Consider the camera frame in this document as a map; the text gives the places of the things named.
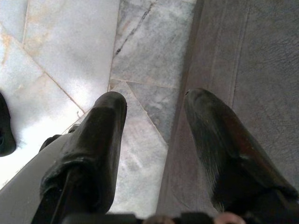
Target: gray carpet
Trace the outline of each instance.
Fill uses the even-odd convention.
[[[197,2],[157,213],[216,213],[181,107],[191,88],[229,105],[299,189],[298,15],[295,0]]]

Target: floor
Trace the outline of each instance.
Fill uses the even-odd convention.
[[[0,91],[17,141],[0,188],[117,91],[128,114],[111,212],[154,213],[195,1],[0,0]]]

